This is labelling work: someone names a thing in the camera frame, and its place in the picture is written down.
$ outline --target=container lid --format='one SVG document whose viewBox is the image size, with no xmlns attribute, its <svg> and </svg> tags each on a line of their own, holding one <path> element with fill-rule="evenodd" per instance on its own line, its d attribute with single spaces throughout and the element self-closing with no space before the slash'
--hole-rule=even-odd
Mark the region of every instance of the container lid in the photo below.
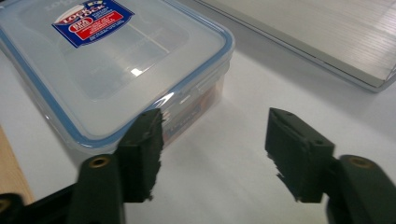
<svg viewBox="0 0 396 224">
<path fill-rule="evenodd" d="M 7 0 L 0 38 L 87 147 L 118 140 L 139 113 L 233 48 L 231 34 L 172 0 Z"/>
</svg>

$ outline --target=white table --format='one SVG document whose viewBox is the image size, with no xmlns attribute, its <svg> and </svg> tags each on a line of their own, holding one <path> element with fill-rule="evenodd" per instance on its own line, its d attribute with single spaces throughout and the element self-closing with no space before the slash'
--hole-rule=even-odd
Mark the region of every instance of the white table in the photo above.
<svg viewBox="0 0 396 224">
<path fill-rule="evenodd" d="M 126 205 L 129 223 L 327 223 L 296 203 L 264 140 L 269 107 L 293 112 L 336 144 L 335 156 L 378 163 L 396 182 L 396 85 L 370 93 L 191 0 L 236 39 L 223 97 L 163 152 L 154 200 Z M 0 53 L 0 123 L 37 199 L 76 181 L 88 158 L 67 149 Z"/>
</svg>

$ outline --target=label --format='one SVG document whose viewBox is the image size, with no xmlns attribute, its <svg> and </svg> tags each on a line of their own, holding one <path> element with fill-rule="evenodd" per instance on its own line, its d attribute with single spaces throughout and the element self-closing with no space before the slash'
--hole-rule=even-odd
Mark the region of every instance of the label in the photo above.
<svg viewBox="0 0 396 224">
<path fill-rule="evenodd" d="M 52 26 L 78 48 L 112 34 L 133 15 L 113 0 L 87 1 L 67 10 Z"/>
</svg>

